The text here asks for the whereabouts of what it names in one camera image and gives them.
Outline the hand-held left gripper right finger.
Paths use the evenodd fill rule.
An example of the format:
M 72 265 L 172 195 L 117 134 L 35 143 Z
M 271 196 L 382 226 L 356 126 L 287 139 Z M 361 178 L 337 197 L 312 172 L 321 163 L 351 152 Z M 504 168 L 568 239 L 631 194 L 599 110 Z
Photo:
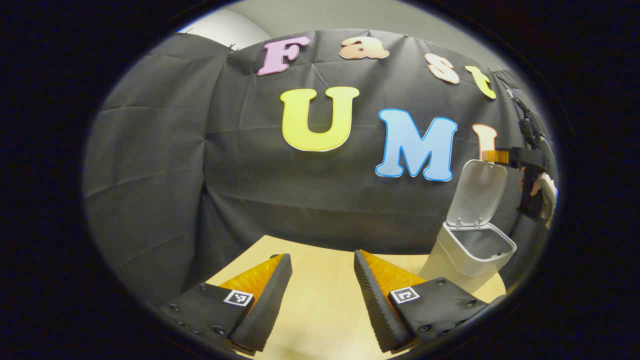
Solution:
M 494 273 L 466 276 L 431 253 L 418 274 L 365 250 L 354 251 L 358 280 L 383 353 L 432 347 L 457 335 L 494 302 Z

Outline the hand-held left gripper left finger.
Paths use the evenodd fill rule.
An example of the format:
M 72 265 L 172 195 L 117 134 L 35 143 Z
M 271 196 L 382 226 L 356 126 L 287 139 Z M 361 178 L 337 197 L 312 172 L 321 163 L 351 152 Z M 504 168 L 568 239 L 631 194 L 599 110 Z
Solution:
M 220 285 L 195 285 L 158 310 L 209 346 L 253 356 L 265 350 L 292 273 L 291 256 L 278 254 Z

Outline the white desktop garbage bin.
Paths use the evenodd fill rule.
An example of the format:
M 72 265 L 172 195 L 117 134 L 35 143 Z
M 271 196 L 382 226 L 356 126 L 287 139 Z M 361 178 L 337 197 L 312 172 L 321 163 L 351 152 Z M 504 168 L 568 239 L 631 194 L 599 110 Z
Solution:
M 470 280 L 494 275 L 509 262 L 517 245 L 492 223 L 507 178 L 506 168 L 491 162 L 464 164 L 421 278 Z

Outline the light wooden desktop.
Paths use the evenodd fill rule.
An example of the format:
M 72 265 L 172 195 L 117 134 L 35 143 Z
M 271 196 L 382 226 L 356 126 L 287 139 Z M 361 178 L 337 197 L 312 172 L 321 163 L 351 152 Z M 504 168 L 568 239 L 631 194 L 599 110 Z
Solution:
M 252 360 L 410 360 L 418 346 L 382 352 L 355 275 L 354 253 L 263 235 L 206 282 L 221 285 L 288 254 L 292 275 L 274 328 Z

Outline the black backdrop cloth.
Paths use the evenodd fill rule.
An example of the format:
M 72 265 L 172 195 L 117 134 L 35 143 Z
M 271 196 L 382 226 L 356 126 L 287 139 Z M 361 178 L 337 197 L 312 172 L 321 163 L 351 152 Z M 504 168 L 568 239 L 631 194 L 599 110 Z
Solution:
M 94 241 L 119 279 L 162 305 L 265 235 L 340 251 L 422 255 L 435 242 L 473 125 L 521 147 L 521 114 L 550 137 L 547 102 L 518 73 L 434 42 L 370 29 L 311 30 L 288 69 L 258 75 L 265 43 L 229 54 L 174 34 L 115 85 L 87 141 L 82 194 Z M 455 121 L 453 179 L 380 177 L 384 109 L 420 134 Z

